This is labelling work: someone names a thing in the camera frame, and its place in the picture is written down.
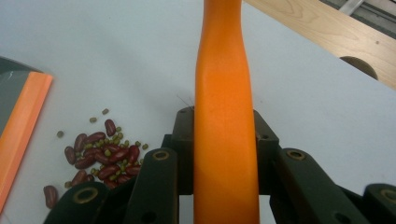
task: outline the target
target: black plastic part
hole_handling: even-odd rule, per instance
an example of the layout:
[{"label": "black plastic part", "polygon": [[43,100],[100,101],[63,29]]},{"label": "black plastic part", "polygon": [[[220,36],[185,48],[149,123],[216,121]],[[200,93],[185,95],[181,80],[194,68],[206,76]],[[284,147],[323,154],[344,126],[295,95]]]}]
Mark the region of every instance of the black plastic part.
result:
[{"label": "black plastic part", "polygon": [[0,74],[8,71],[32,71],[42,73],[40,70],[35,69],[31,66],[0,56]]},{"label": "black plastic part", "polygon": [[71,188],[49,212],[44,224],[95,223],[109,195],[99,182],[86,182]]},{"label": "black plastic part", "polygon": [[136,178],[112,189],[95,224],[122,223]]},{"label": "black plastic part", "polygon": [[122,223],[178,223],[174,150],[159,148],[146,154]]},{"label": "black plastic part", "polygon": [[276,171],[298,223],[369,223],[309,154],[294,148],[280,150]]},{"label": "black plastic part", "polygon": [[275,182],[274,174],[276,173],[272,163],[275,161],[276,152],[281,148],[276,134],[257,111],[254,111],[254,125],[256,131],[259,193],[269,195]]},{"label": "black plastic part", "polygon": [[193,191],[193,123],[193,107],[186,107],[177,112],[169,147],[178,157],[179,195],[190,195]]},{"label": "black plastic part", "polygon": [[396,223],[396,187],[388,184],[367,186],[363,204],[372,223]]}]

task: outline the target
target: orange tool handle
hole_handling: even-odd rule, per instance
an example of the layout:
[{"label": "orange tool handle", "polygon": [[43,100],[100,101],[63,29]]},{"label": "orange tool handle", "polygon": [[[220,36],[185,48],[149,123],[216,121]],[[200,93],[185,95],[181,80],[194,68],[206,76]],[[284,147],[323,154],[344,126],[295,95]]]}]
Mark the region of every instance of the orange tool handle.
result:
[{"label": "orange tool handle", "polygon": [[195,83],[194,223],[259,223],[241,0],[205,0]]},{"label": "orange tool handle", "polygon": [[0,137],[0,214],[18,172],[52,76],[31,72]]}]

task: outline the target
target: screw hole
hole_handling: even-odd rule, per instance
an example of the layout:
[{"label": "screw hole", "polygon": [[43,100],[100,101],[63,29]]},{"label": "screw hole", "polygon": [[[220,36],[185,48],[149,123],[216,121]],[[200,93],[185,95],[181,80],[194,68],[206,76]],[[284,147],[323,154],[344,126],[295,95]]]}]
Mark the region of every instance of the screw hole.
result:
[{"label": "screw hole", "polygon": [[297,150],[288,150],[286,153],[290,158],[297,161],[302,161],[303,159],[305,159],[305,154]]},{"label": "screw hole", "polygon": [[339,223],[342,223],[342,224],[351,223],[349,217],[347,217],[346,215],[343,215],[343,214],[341,214],[339,212],[334,213],[334,217]]},{"label": "screw hole", "polygon": [[157,219],[157,215],[153,212],[147,212],[142,216],[143,223],[153,223]]},{"label": "screw hole", "polygon": [[391,203],[396,203],[396,191],[391,189],[382,189],[381,195]]},{"label": "screw hole", "polygon": [[154,159],[157,161],[163,161],[163,160],[168,159],[169,153],[167,151],[161,150],[161,151],[155,152],[152,155],[152,157],[154,157]]},{"label": "screw hole", "polygon": [[80,189],[73,195],[75,203],[88,203],[98,195],[99,191],[96,188]]}]

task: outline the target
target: orange handle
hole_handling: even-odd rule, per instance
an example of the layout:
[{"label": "orange handle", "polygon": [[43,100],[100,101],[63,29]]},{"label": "orange handle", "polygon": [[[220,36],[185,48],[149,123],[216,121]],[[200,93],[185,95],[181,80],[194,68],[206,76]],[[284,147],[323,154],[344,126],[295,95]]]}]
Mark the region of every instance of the orange handle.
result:
[{"label": "orange handle", "polygon": [[196,65],[194,223],[259,223],[241,0],[205,0]]}]

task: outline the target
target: green bean seed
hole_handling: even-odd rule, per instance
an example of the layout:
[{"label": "green bean seed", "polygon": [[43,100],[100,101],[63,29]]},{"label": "green bean seed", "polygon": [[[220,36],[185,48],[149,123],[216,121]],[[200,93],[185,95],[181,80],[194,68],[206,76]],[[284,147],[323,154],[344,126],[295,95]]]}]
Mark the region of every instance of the green bean seed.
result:
[{"label": "green bean seed", "polygon": [[59,131],[56,133],[56,136],[58,136],[59,138],[62,138],[64,136],[64,132],[63,131]]},{"label": "green bean seed", "polygon": [[90,123],[95,123],[97,121],[97,118],[90,118]]},{"label": "green bean seed", "polygon": [[66,182],[64,182],[64,187],[65,187],[66,189],[70,189],[70,188],[72,187],[72,182],[71,182],[71,181],[66,181]]},{"label": "green bean seed", "polygon": [[86,145],[84,146],[84,149],[89,149],[89,148],[91,148],[91,147],[93,147],[93,144],[92,144],[92,143],[89,143],[89,144],[86,144]]},{"label": "green bean seed", "polygon": [[113,181],[117,179],[117,175],[111,175],[109,178],[109,180]]},{"label": "green bean seed", "polygon": [[108,149],[106,149],[106,151],[105,151],[105,156],[107,156],[107,157],[111,156],[111,151],[108,150]]},{"label": "green bean seed", "polygon": [[119,139],[122,139],[123,138],[123,133],[118,133],[117,136],[118,136]]},{"label": "green bean seed", "polygon": [[106,115],[108,112],[109,112],[109,110],[108,110],[107,108],[104,109],[104,110],[102,110],[102,114],[103,114],[103,115]]}]

